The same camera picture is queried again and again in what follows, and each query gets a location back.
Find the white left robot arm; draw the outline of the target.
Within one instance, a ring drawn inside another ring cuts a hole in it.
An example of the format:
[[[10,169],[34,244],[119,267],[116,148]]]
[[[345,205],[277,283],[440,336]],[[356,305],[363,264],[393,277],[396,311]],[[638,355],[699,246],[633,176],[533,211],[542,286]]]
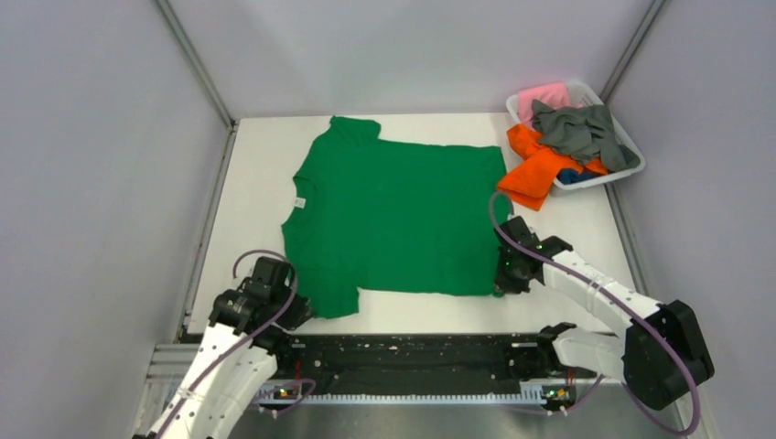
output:
[[[213,302],[183,380],[142,438],[226,438],[271,378],[293,367],[291,331],[312,318],[292,263],[253,250],[250,274]]]

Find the green t shirt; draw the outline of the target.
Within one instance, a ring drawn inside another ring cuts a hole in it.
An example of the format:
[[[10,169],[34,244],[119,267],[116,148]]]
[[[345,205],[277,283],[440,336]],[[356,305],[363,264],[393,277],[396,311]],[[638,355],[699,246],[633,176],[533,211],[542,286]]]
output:
[[[496,145],[382,138],[375,121],[335,116],[293,177],[282,232],[298,292],[320,318],[354,315],[363,290],[490,296],[499,257]]]

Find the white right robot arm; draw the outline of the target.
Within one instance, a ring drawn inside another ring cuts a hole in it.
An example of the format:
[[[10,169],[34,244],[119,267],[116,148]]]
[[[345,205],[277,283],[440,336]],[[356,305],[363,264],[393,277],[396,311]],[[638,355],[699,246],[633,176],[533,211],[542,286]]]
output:
[[[582,306],[606,330],[570,323],[545,327],[536,352],[539,370],[560,377],[570,368],[594,371],[624,384],[635,399],[662,410],[716,373],[694,310],[680,300],[661,303],[585,261],[557,236],[544,240],[517,216],[497,226],[495,285],[527,293],[539,283]]]

